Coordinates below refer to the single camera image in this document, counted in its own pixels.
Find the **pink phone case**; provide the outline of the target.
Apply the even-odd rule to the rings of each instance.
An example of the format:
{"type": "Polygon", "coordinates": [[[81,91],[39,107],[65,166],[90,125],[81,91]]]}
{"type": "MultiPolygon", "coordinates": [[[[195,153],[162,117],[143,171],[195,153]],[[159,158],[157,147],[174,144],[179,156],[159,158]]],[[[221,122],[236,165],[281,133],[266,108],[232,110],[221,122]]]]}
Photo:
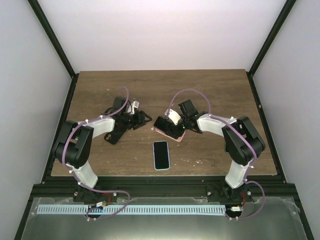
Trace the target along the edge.
{"type": "Polygon", "coordinates": [[[162,130],[160,130],[160,129],[158,129],[158,128],[154,128],[154,130],[157,132],[157,133],[159,133],[159,134],[161,134],[161,135],[163,135],[163,136],[165,136],[165,137],[167,137],[167,138],[169,138],[169,139],[171,139],[171,140],[173,140],[173,141],[176,141],[176,142],[181,142],[182,141],[182,139],[184,138],[184,136],[185,136],[185,132],[182,134],[182,136],[180,136],[180,137],[178,137],[178,138],[174,138],[174,137],[171,137],[171,136],[169,136],[169,135],[167,135],[167,134],[165,134],[165,132],[163,132],[162,130]]]}

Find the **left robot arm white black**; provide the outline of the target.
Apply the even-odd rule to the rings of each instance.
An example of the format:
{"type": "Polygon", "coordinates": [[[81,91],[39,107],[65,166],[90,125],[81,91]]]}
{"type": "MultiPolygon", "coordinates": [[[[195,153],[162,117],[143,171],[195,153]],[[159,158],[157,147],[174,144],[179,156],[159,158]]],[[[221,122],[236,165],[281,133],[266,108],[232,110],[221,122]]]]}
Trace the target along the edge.
{"type": "Polygon", "coordinates": [[[97,202],[102,189],[97,186],[98,176],[89,164],[92,140],[103,135],[112,145],[118,143],[128,130],[136,130],[152,121],[152,117],[139,110],[138,101],[129,101],[117,96],[112,107],[91,120],[76,122],[67,120],[58,134],[52,155],[74,176],[77,183],[86,187],[84,195],[89,201],[97,202]]]}

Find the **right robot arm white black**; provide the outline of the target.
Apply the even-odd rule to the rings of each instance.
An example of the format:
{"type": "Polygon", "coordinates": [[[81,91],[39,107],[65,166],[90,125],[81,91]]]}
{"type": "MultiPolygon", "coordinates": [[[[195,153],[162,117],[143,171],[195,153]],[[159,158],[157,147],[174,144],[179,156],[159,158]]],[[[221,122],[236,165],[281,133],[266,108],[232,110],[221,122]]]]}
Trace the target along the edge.
{"type": "Polygon", "coordinates": [[[164,113],[169,124],[165,134],[175,140],[181,139],[186,130],[223,137],[231,164],[220,191],[225,200],[236,200],[242,195],[241,187],[247,181],[249,169],[254,167],[254,162],[266,149],[262,137],[247,116],[225,118],[207,111],[199,112],[189,99],[178,106],[181,113],[170,108],[164,113]]]}

